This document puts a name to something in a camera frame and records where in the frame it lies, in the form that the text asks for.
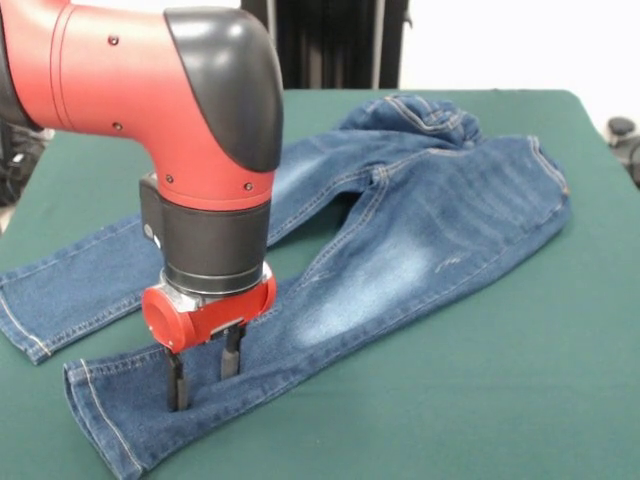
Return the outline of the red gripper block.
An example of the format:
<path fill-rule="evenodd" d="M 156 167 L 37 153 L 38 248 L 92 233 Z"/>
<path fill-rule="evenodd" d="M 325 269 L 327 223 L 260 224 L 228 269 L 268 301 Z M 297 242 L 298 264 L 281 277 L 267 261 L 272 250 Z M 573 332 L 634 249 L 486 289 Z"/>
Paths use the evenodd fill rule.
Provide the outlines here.
<path fill-rule="evenodd" d="M 160 276 L 158 284 L 145 289 L 141 300 L 143 318 L 155 341 L 166 347 L 170 412 L 190 407 L 185 365 L 178 353 L 228 330 L 221 354 L 220 379 L 238 375 L 241 344 L 246 335 L 244 325 L 273 306 L 276 292 L 276 280 L 268 264 L 262 266 L 262 275 L 256 285 L 234 295 L 215 297 L 183 293 L 169 284 L 164 275 Z"/>

